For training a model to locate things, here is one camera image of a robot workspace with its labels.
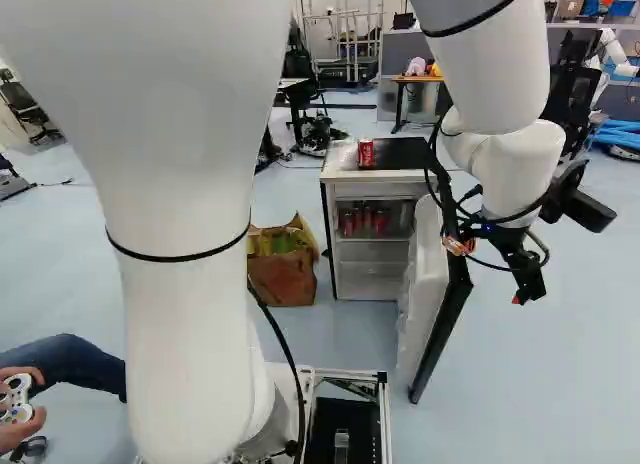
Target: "jeans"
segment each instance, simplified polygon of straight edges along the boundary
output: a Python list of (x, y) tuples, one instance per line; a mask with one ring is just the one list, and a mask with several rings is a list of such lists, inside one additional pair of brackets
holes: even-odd
[(127, 402), (124, 361), (72, 334), (46, 337), (0, 353), (0, 369), (14, 366), (36, 367), (44, 375), (45, 385), (34, 380), (30, 397), (66, 382), (109, 392)]

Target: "desk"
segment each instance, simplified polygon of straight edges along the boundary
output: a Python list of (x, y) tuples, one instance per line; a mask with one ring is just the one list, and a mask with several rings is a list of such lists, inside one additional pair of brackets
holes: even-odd
[(443, 83), (444, 78), (442, 77), (431, 77), (431, 76), (394, 76), (391, 79), (393, 82), (398, 84), (398, 99), (396, 104), (396, 125), (393, 126), (391, 134), (397, 133), (402, 126), (406, 124), (406, 120), (402, 120), (402, 99), (404, 97), (404, 88), (407, 84), (425, 84), (429, 82)]
[(300, 84), (310, 81), (308, 77), (303, 78), (282, 78), (278, 84), (278, 92), (282, 92), (291, 105), (291, 122), (293, 123), (293, 134), (296, 144), (302, 143), (302, 124), (300, 123), (300, 107), (306, 104), (308, 93), (302, 92)]

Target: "game controller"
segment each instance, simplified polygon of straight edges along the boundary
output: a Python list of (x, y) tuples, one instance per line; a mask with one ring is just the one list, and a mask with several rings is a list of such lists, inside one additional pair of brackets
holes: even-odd
[(33, 383), (29, 374), (16, 374), (4, 383), (9, 386), (5, 394), (0, 392), (0, 423), (23, 424), (33, 417), (33, 407), (29, 404), (29, 390)]

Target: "hand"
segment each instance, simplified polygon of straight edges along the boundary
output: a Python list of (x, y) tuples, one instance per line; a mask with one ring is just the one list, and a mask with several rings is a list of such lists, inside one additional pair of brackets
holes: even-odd
[[(40, 370), (35, 367), (5, 367), (0, 369), (0, 393), (8, 394), (11, 388), (4, 383), (8, 377), (16, 374), (30, 374), (36, 383), (43, 386), (44, 376)], [(1, 410), (6, 409), (6, 405), (0, 405)], [(29, 422), (23, 424), (0, 424), (0, 454), (9, 452), (20, 445), (20, 443), (28, 437), (34, 435), (47, 419), (47, 411), (44, 407), (34, 408), (33, 417)]]

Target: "red soda can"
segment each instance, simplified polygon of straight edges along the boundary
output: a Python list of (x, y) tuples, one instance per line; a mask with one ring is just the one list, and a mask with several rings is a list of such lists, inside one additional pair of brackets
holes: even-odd
[(362, 219), (364, 230), (371, 232), (371, 229), (373, 229), (373, 209), (371, 209), (371, 206), (365, 205), (362, 213), (364, 214)]
[(364, 227), (364, 213), (362, 212), (362, 206), (356, 206), (353, 208), (354, 216), (354, 230), (356, 232), (362, 231)]
[(344, 213), (344, 223), (342, 227), (342, 235), (344, 237), (352, 237), (355, 232), (355, 218), (351, 212)]
[(373, 229), (378, 237), (385, 235), (387, 231), (387, 213), (384, 209), (376, 211), (373, 217)]
[(374, 164), (373, 140), (360, 139), (358, 142), (358, 167), (361, 169), (371, 169)]

